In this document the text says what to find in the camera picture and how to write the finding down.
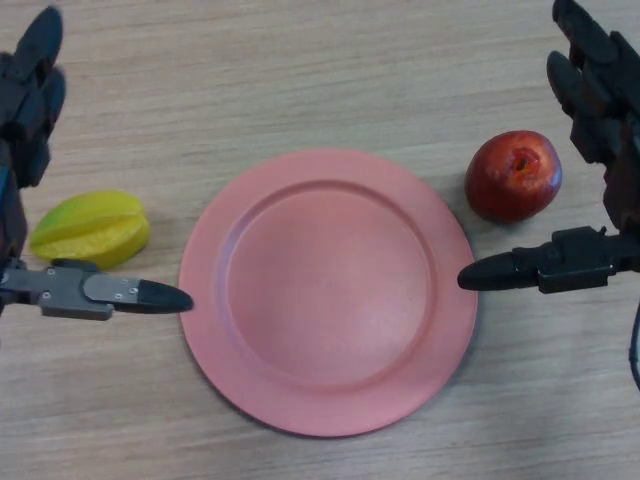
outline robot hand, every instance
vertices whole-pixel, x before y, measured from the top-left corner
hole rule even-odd
[[[64,74],[55,66],[61,44],[62,17],[49,7],[13,54],[0,53],[0,313],[14,303],[37,305],[46,316],[93,320],[107,320],[114,311],[190,310],[191,297],[169,285],[65,259],[29,271],[20,260],[27,236],[20,190],[38,186],[47,169],[47,142],[65,99]]]
[[[640,272],[640,57],[619,32],[607,35],[574,0],[556,0],[553,20],[570,42],[569,58],[553,52],[547,75],[573,120],[571,141],[587,163],[605,167],[604,206],[619,230],[580,227],[554,232],[535,248],[515,248],[460,272],[468,290],[537,287],[542,293],[604,287],[618,272]],[[636,385],[640,307],[629,360]]]

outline cable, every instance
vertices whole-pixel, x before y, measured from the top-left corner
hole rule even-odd
[[[640,390],[640,371],[638,371],[638,336],[640,334],[640,304],[636,311],[636,319],[633,322],[633,330],[631,331],[631,346],[629,347],[629,365],[631,366],[631,375],[636,382],[636,387]]]

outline plate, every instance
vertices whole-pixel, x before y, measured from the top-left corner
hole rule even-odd
[[[274,428],[362,434],[410,415],[457,369],[477,294],[454,215],[399,165],[300,151],[225,187],[189,239],[181,315],[195,361]]]

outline table surface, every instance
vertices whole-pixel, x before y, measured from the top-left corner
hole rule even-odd
[[[46,2],[2,0],[12,49]],[[406,165],[459,218],[474,253],[609,225],[602,169],[569,141],[545,62],[568,42],[551,0],[62,1],[68,100],[30,225],[71,194],[113,187],[148,209],[148,247],[118,273],[175,284],[202,210],[245,169],[337,146]],[[640,47],[637,0],[584,0]],[[537,130],[563,187],[498,228],[462,193],[489,137]],[[44,266],[27,252],[34,268]],[[254,424],[195,366],[173,315],[107,323],[11,307],[0,321],[0,478],[636,479],[640,394],[627,348],[640,279],[543,296],[481,295],[469,355],[437,399],[374,434],[311,440]]]

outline apple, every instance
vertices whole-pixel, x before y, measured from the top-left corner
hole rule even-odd
[[[561,184],[562,166],[551,142],[537,132],[516,130],[480,147],[467,169],[464,188],[476,214],[511,224],[544,210]]]

